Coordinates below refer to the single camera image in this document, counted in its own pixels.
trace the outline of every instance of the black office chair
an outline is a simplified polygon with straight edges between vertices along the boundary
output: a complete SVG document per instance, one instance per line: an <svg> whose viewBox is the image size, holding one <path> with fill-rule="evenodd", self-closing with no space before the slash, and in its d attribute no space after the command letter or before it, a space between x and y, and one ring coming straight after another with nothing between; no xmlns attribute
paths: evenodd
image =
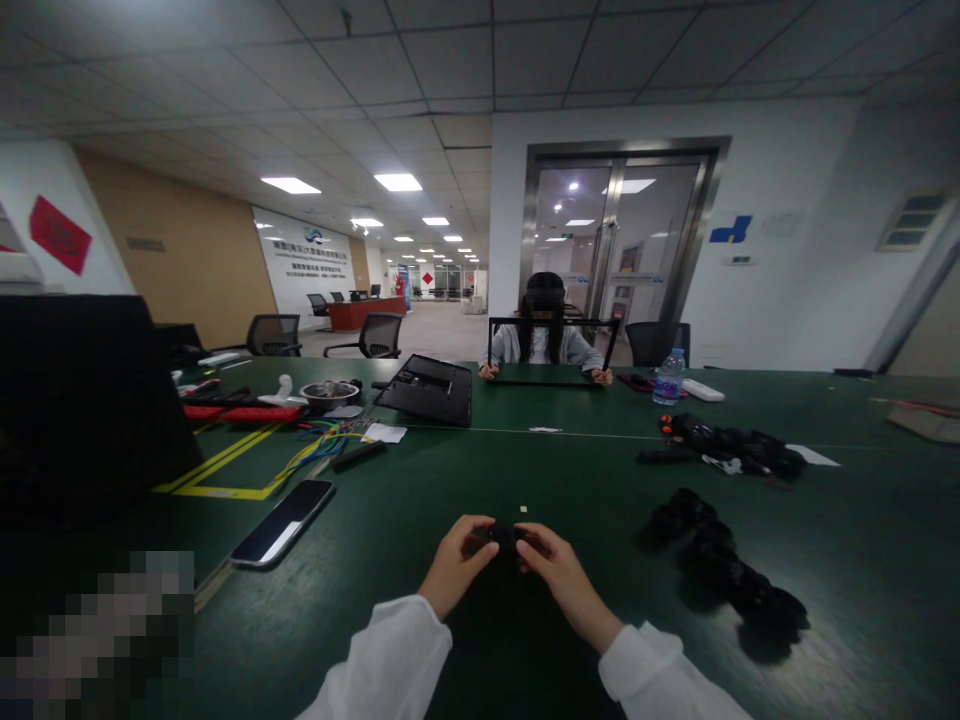
<svg viewBox="0 0 960 720"><path fill-rule="evenodd" d="M634 367L660 367L675 347L690 366L690 323L630 323L625 330Z"/></svg>
<svg viewBox="0 0 960 720"><path fill-rule="evenodd" d="M307 299L313 307L314 317L330 317L330 309L327 307L327 301L320 293L307 293ZM332 327L317 328L317 332L333 332Z"/></svg>
<svg viewBox="0 0 960 720"><path fill-rule="evenodd" d="M403 321L403 315L394 313L369 313L367 319L363 321L363 329L360 331L360 342L347 343L345 345L331 345L324 348L323 356L330 357L331 350L344 347L359 348L364 357L367 358L397 358L400 357L400 349L397 347L397 341L400 338L400 323Z"/></svg>
<svg viewBox="0 0 960 720"><path fill-rule="evenodd" d="M246 350L251 355L300 357L303 345L298 342L299 328L299 315L254 315L247 330L246 345L228 345L210 352Z"/></svg>

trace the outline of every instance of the long black hair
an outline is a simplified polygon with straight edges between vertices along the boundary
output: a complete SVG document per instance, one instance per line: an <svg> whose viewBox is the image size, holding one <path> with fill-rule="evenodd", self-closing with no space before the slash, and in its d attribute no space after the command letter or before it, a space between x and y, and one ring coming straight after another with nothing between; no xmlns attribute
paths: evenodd
<svg viewBox="0 0 960 720"><path fill-rule="evenodd" d="M555 309L551 308L549 312L553 313L549 325L550 334L547 339L547 357L554 365L560 365L560 344L563 342L563 280L556 273L541 272L534 273L527 281L527 290L557 290L559 289L559 303L554 303ZM533 310L538 312L545 311L545 308L533 307L533 303L527 300L524 294L520 300L520 317L532 320ZM530 361L530 345L533 337L534 325L532 322L521 323L517 328L517 339L520 341L520 362Z"/></svg>

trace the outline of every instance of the hand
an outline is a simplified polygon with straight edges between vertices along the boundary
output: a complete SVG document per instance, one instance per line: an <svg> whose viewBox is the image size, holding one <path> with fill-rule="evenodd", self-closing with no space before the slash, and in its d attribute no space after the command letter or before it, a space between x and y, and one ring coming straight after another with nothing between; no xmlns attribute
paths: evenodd
<svg viewBox="0 0 960 720"><path fill-rule="evenodd" d="M517 523L517 527L527 531L527 540L517 541L517 552L523 560L521 572L532 569L546 580L573 629L603 655L620 634L623 623L593 589L570 543L538 523Z"/></svg>
<svg viewBox="0 0 960 720"><path fill-rule="evenodd" d="M487 365L487 363L484 363L480 367L480 377L482 377L484 380L495 379L498 372L500 372L500 368L498 368L496 365Z"/></svg>
<svg viewBox="0 0 960 720"><path fill-rule="evenodd" d="M613 370L591 370L590 376L597 385L613 385Z"/></svg>
<svg viewBox="0 0 960 720"><path fill-rule="evenodd" d="M470 587L473 579L483 570L500 550L497 543L487 543L472 556L464 552L476 528L488 528L494 519L486 515L464 515L454 524L447 536L440 541L433 565L427 573L418 595L426 598L440 622L453 610Z"/></svg>

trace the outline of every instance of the green table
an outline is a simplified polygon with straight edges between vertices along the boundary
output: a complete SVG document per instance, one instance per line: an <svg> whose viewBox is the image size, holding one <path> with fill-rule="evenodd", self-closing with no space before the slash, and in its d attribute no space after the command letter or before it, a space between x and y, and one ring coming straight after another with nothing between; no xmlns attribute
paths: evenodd
<svg viewBox="0 0 960 720"><path fill-rule="evenodd" d="M401 361L260 358L223 373L224 387L273 392L323 379L388 380ZM576 378L574 368L530 368ZM886 422L873 397L909 399L942 382L864 382L826 374L693 371L727 395L677 411L756 428L842 464L811 466L795 491L727 477L702 464L649 467L663 409L620 382L607 390L497 386L475 379L470 429L373 416L410 428L403 442L335 479L337 495L283 562L235 572L197 616L197 717L289 718L377 602L415 592L436 545L462 513L535 520L568 539L625 622L679 635L687 655L755 718L956 718L960 691L958 449ZM365 391L369 402L372 391ZM560 428L556 434L529 428ZM209 455L236 434L198 436ZM260 488L299 449L281 430L210 484ZM642 529L678 487L714 504L744 559L807 606L812 628L786 649L743 627L681 572L682 542L657 550ZM151 495L73 546L189 549L210 573L273 502ZM523 515L519 507L529 512ZM454 648L433 718L620 717L597 657L543 584L491 566L448 619Z"/></svg>

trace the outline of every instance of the red diamond decoration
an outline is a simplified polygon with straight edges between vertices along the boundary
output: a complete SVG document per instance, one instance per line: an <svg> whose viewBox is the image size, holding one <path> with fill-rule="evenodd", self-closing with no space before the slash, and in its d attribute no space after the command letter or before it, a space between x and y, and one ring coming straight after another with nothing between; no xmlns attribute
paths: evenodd
<svg viewBox="0 0 960 720"><path fill-rule="evenodd" d="M30 237L64 267L77 275L83 274L83 264L93 238L43 195L37 198L30 213Z"/></svg>

